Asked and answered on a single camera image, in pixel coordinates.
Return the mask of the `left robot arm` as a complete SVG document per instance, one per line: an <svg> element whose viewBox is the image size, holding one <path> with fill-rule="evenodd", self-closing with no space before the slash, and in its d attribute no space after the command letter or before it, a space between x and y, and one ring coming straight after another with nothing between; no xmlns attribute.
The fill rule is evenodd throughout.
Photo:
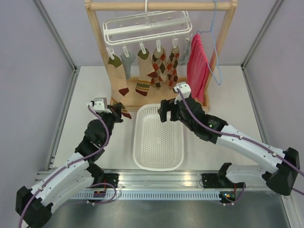
<svg viewBox="0 0 304 228"><path fill-rule="evenodd" d="M85 188L102 186L104 171L95 162L104 153L114 125L123 122L123 105L105 107L93 101L87 108L95 119L89 122L81 143L67 161L38 184L17 191L18 227L42 228L73 195Z"/></svg>

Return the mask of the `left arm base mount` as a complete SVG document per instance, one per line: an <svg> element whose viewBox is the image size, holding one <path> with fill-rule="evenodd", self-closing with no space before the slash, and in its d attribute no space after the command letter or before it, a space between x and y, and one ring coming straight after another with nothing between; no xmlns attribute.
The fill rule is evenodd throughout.
<svg viewBox="0 0 304 228"><path fill-rule="evenodd" d="M86 169L91 173L91 176L94 178L93 185L99 183L108 183L112 184L115 188L118 186L119 174L118 173L105 173L98 165L89 164L89 167Z"/></svg>

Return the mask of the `beige striped sock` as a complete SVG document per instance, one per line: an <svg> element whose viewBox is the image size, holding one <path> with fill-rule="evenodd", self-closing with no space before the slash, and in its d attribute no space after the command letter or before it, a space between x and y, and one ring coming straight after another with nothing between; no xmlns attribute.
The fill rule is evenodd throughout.
<svg viewBox="0 0 304 228"><path fill-rule="evenodd" d="M129 93L125 71L120 58L113 55L109 58L107 72L111 83L111 105L119 103Z"/></svg>
<svg viewBox="0 0 304 228"><path fill-rule="evenodd" d="M142 50L138 52L139 76L135 91L142 96L147 96L152 79L149 76L149 74L152 72L152 64L148 49L145 48L144 50L145 54Z"/></svg>

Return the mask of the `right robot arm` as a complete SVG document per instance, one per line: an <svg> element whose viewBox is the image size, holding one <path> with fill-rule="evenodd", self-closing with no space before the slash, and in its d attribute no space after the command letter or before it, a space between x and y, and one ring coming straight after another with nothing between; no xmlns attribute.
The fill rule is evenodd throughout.
<svg viewBox="0 0 304 228"><path fill-rule="evenodd" d="M289 147L286 150L259 143L241 135L226 121L206 114L200 103L188 97L162 100L158 109L161 122L180 121L203 141L230 148L256 162L252 176L264 180L266 186L280 195L289 196L300 170L299 152Z"/></svg>

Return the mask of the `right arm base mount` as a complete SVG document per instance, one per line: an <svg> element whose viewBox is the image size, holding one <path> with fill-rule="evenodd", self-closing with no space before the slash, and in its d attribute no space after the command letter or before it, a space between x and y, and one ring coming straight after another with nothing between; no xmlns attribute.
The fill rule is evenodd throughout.
<svg viewBox="0 0 304 228"><path fill-rule="evenodd" d="M233 182L228 179L228 168L232 163L226 162L217 173L202 173L201 186L205 189L233 189L231 193L220 193L220 203L223 206L234 206L244 193L246 184L244 182Z"/></svg>

